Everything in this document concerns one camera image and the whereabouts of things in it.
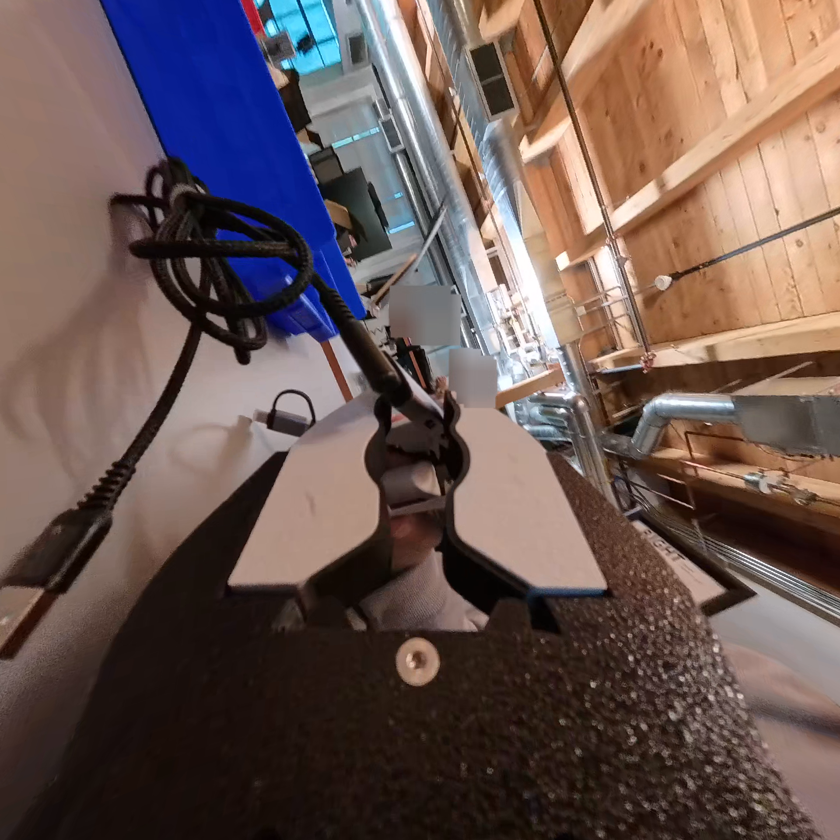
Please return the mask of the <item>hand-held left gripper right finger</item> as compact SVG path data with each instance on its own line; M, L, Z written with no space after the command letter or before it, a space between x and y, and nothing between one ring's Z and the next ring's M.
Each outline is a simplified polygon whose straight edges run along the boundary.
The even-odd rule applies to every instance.
M608 584L548 453L491 407L444 399L444 573L465 599L602 597Z

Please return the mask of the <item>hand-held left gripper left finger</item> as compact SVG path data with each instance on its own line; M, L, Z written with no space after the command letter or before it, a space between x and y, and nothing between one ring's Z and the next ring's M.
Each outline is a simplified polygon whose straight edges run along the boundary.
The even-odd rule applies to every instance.
M278 592L305 611L322 599L352 606L392 578L382 490L392 409L365 392L291 447L227 586Z

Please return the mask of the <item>person's right forearm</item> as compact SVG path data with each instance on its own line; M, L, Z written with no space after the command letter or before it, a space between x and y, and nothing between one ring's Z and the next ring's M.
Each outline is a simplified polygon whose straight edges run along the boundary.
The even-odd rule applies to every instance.
M368 627L384 632L473 633L488 622L487 614L448 583L438 552L364 598L355 611Z

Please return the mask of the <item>grey desk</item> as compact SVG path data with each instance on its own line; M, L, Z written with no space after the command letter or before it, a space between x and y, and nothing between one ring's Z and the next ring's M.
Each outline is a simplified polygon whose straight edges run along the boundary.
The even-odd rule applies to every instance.
M127 251L161 148L99 2L2 2L2 570L121 456L188 325ZM203 339L112 530L2 661L2 837L54 775L113 636L182 541L287 437L251 430L279 391L342 402L309 336L247 366Z

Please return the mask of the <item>person's right hand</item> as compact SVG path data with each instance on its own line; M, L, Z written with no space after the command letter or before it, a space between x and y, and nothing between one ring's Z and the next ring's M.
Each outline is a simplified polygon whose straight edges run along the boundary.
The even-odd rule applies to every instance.
M422 564L435 552L442 534L440 522L431 513L392 518L392 571L402 573Z

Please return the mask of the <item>grey usb plug with loop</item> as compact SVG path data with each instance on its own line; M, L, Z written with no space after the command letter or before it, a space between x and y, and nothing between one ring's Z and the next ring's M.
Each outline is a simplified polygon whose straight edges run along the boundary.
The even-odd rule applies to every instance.
M295 396L302 399L308 409L308 414L300 415L282 409L280 401L286 396ZM254 423L265 426L270 432L300 438L317 422L317 414L309 394L290 388L279 392L275 396L269 410L255 410L251 419Z

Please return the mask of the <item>silver bent pipe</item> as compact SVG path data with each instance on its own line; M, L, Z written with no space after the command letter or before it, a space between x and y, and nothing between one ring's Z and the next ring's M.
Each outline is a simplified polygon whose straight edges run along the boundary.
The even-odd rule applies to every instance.
M556 424L564 417L582 474L615 509L620 508L613 489L610 471L601 445L600 430L595 425L585 397L575 391L538 393L528 400L540 422Z

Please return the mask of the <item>metal vent grille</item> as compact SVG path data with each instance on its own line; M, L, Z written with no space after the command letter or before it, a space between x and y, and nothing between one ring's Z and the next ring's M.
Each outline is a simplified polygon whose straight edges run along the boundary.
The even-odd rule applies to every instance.
M515 117L518 103L498 42L471 46L469 59L488 122Z

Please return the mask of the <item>blue plastic bin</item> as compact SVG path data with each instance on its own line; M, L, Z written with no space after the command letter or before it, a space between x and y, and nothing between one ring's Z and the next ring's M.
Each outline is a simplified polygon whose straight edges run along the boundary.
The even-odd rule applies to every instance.
M257 38L238 1L101 1L170 156L211 194L280 217L357 319L364 304Z

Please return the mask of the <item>silver elbow duct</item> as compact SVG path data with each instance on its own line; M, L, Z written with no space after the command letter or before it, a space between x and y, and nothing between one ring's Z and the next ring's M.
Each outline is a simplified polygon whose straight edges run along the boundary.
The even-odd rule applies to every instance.
M750 443L788 455L839 456L839 398L830 394L666 393L643 410L627 452L647 457L672 421L737 425Z

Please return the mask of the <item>silver spiral ventilation duct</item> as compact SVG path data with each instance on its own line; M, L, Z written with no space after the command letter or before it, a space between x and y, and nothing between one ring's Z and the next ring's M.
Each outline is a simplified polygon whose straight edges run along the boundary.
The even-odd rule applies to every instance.
M398 2L355 2L373 65L397 117L423 186L446 202L444 241L465 296L483 298L496 285L479 228Z

